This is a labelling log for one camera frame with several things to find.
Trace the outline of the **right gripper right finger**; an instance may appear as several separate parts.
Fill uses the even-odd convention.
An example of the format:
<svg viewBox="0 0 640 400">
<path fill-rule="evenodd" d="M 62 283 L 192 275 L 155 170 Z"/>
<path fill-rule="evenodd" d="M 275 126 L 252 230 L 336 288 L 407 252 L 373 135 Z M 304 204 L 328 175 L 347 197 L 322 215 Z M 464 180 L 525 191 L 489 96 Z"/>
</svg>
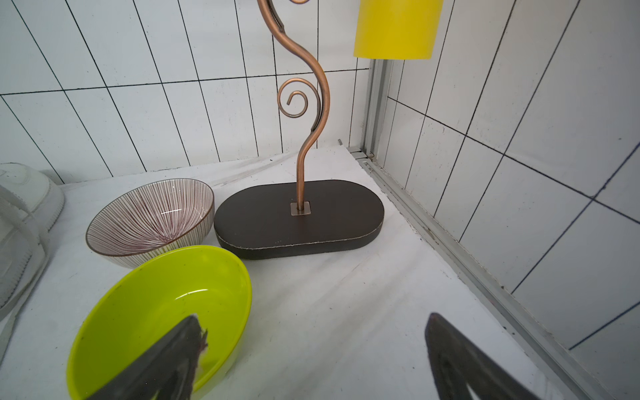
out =
<svg viewBox="0 0 640 400">
<path fill-rule="evenodd" d="M 428 359 L 441 399 L 535 399 L 485 352 L 439 313 L 425 328 Z"/>
</svg>

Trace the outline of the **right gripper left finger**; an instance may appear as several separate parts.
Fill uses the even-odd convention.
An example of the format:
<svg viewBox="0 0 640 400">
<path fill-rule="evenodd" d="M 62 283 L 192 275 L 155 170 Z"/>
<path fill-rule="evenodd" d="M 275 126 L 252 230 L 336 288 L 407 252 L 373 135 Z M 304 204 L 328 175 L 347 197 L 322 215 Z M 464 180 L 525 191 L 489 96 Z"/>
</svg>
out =
<svg viewBox="0 0 640 400">
<path fill-rule="evenodd" d="M 91 399 L 190 399 L 208 332 L 190 315 Z"/>
</svg>

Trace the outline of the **white sneaker with laces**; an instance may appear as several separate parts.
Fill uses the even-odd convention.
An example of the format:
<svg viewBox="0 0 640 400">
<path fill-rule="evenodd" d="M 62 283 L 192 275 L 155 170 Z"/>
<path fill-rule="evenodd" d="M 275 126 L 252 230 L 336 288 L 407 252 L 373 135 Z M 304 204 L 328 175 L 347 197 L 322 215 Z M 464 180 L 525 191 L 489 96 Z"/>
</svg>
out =
<svg viewBox="0 0 640 400">
<path fill-rule="evenodd" d="M 1 165 L 1 357 L 18 317 L 46 270 L 49 231 L 65 205 L 61 188 L 21 163 Z"/>
</svg>

